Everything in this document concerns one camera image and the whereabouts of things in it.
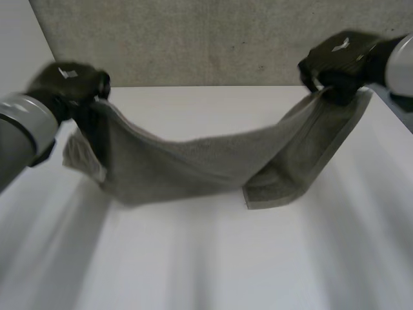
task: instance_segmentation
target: table surface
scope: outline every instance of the table surface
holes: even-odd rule
[[[301,87],[114,88],[170,140],[276,123]],[[126,208],[50,161],[0,197],[0,308],[408,309],[413,136],[375,95],[304,197],[247,210],[241,191]]]

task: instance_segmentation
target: white logo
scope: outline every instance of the white logo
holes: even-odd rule
[[[350,45],[350,39],[346,37],[342,45],[336,46],[333,48],[332,52],[337,52],[338,50],[342,50]]]
[[[75,78],[75,77],[77,76],[77,73],[76,73],[75,70],[67,72],[67,71],[63,71],[63,70],[60,69],[60,68],[58,68],[58,69],[59,69],[60,73],[62,74],[62,76],[63,76],[65,79],[67,79],[67,78]]]

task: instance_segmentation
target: concrete wall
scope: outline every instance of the concrete wall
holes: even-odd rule
[[[56,59],[114,86],[297,85],[296,65],[344,28],[413,30],[411,0],[30,0]]]

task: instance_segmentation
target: fabric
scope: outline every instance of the fabric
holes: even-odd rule
[[[239,187],[249,209],[285,205],[306,192],[371,98],[370,92],[359,91],[349,105],[340,107],[321,95],[308,95],[276,125],[186,142],[153,136],[111,103],[100,101],[93,110],[105,119],[103,127],[92,135],[82,134],[83,128],[73,134],[63,165],[89,175],[126,205]]]

